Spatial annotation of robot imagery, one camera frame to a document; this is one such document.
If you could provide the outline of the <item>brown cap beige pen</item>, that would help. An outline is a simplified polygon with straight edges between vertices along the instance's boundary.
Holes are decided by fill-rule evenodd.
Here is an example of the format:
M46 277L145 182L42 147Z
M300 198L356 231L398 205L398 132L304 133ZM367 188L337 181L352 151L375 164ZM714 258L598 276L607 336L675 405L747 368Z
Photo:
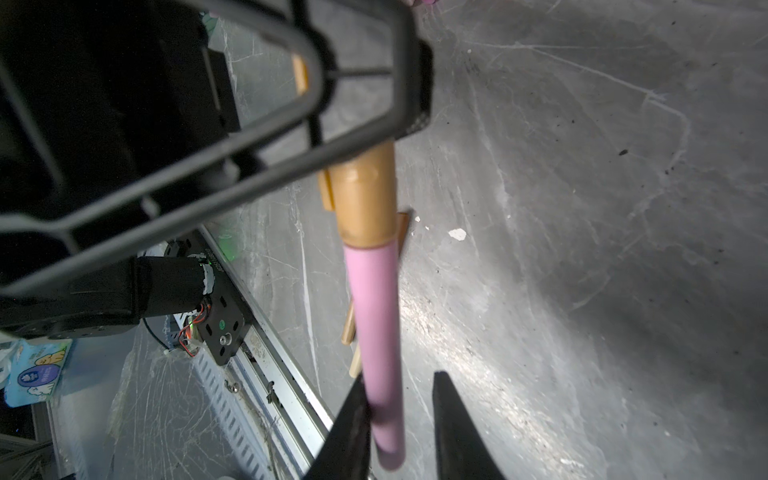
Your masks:
M353 379L362 373L363 347L371 347L385 364L394 361L391 348L397 344L399 335L396 331L399 314L395 306L397 274L410 221L410 212L398 213L396 237L381 247L345 249L351 293L341 342L355 346L349 367Z

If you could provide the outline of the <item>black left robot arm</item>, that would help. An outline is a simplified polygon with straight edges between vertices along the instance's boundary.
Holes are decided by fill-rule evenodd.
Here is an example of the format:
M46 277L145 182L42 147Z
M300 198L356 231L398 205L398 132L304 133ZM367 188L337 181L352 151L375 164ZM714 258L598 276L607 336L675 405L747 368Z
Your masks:
M308 87L241 122L202 14L296 55ZM5 1L1 328L113 335L198 306L194 259L139 253L424 126L401 1Z

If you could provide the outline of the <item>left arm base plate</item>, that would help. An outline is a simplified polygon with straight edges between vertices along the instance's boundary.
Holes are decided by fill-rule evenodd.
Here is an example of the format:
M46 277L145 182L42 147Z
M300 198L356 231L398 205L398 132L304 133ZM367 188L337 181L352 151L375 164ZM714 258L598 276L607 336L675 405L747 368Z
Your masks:
M251 307L235 284L234 274L227 267L235 258L231 241L214 241L205 231L196 230L170 240L164 254L195 257L213 276L212 285L205 289L199 306L166 317L163 327L166 344L191 356L207 349L217 365L227 365L255 321Z

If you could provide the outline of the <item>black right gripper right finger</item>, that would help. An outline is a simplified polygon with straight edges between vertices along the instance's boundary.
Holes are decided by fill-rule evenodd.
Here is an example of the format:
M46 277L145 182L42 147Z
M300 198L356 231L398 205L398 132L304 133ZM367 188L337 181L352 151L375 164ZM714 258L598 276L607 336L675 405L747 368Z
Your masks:
M449 374L434 374L435 449L439 479L504 479Z

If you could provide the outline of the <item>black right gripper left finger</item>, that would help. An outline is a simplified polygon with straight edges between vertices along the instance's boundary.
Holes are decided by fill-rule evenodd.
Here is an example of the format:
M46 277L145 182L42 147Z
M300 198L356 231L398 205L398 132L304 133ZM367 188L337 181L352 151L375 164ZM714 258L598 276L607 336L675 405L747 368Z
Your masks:
M366 480L370 458L371 412L359 375L303 480Z

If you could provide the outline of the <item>tan cap pink pen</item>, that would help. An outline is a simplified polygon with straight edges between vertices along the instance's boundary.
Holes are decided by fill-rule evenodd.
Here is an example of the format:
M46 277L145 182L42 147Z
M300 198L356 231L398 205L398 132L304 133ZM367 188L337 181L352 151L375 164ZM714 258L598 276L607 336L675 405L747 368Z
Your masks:
M406 457L398 289L395 147L386 140L328 169L333 210L344 245L356 338L382 468Z

